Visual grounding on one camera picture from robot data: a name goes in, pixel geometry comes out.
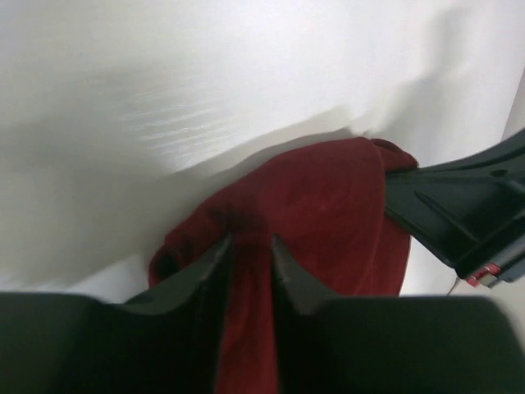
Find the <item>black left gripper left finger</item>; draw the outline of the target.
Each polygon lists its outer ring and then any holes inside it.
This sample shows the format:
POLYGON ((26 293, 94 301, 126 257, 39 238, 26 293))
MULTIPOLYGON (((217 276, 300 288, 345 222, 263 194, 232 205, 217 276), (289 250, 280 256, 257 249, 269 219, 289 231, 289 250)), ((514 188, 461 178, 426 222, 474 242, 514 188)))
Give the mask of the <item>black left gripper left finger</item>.
POLYGON ((226 237, 123 304, 2 293, 2 392, 214 392, 232 266, 226 237))

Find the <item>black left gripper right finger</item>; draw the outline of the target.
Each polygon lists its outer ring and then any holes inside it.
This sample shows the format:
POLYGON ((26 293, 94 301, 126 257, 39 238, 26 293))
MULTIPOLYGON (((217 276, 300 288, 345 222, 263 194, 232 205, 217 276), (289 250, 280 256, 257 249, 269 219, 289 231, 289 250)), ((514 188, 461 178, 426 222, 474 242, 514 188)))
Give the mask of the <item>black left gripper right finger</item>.
POLYGON ((518 393, 521 346, 483 297, 340 295, 272 240, 282 393, 518 393))

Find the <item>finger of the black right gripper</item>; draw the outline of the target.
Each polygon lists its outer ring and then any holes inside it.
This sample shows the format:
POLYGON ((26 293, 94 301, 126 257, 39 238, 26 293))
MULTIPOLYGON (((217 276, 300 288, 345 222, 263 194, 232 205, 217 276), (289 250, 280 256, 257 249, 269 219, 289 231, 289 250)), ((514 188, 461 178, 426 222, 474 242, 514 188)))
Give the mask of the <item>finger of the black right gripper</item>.
POLYGON ((524 275, 524 133, 386 177, 386 213, 470 283, 524 275))

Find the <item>dark red t-shirt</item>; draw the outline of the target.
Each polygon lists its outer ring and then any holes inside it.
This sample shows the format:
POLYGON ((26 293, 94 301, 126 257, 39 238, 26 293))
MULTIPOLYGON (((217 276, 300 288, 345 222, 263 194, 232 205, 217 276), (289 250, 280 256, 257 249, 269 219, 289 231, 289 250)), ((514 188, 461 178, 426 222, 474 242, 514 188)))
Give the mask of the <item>dark red t-shirt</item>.
POLYGON ((281 153, 202 202, 169 232, 150 262, 151 286, 197 261, 223 236, 235 249, 217 391, 278 388, 272 236, 332 290, 397 296, 410 236, 385 213, 386 174, 417 160, 386 140, 363 137, 281 153))

